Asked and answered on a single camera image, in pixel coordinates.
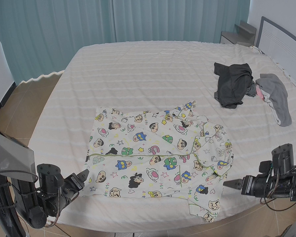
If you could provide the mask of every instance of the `white label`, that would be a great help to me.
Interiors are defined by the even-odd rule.
[[[71,177],[71,180],[73,180],[73,182],[76,184],[76,186],[79,188],[79,189],[82,189],[81,185],[77,182],[77,180],[72,176]]]
[[[251,187],[251,184],[252,184],[252,180],[253,180],[253,177],[250,176],[249,181],[248,181],[248,185],[247,185],[246,193],[249,193],[249,191],[250,191],[250,187]]]

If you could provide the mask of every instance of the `nightstand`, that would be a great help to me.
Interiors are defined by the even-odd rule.
[[[235,24],[235,27],[237,33],[222,31],[220,43],[252,46],[257,29],[242,20],[239,25]]]

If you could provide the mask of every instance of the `pile of clothes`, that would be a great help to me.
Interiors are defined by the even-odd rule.
[[[214,98],[224,108],[235,109],[243,104],[245,95],[258,95],[271,107],[276,123],[280,126],[292,124],[287,103],[287,91],[282,81],[275,74],[260,74],[254,83],[252,70],[246,64],[226,66],[214,64],[214,73],[219,75],[218,90]]]

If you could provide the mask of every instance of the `bed sheet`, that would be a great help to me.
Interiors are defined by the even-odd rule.
[[[245,96],[236,109],[222,108],[213,95],[218,76],[214,62],[248,63],[254,80],[274,73],[288,92],[292,125],[276,124],[271,108],[259,97]],[[292,143],[296,164],[296,86],[272,60],[251,47],[179,41],[140,41],[92,45],[73,57],[51,93],[29,147],[35,163],[52,163],[63,176],[83,170],[97,107],[122,112],[173,109],[190,99],[196,111],[222,124],[230,134],[234,164],[228,180],[258,174],[278,145]],[[259,200],[225,187],[216,220],[244,211]],[[79,197],[65,208],[60,223],[107,232],[148,232],[205,223],[190,215],[179,198]]]

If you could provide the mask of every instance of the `cartoon print shirt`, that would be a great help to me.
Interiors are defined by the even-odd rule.
[[[212,222],[233,163],[232,143],[195,105],[159,113],[97,108],[85,163],[90,173],[80,193],[183,198],[191,214]]]

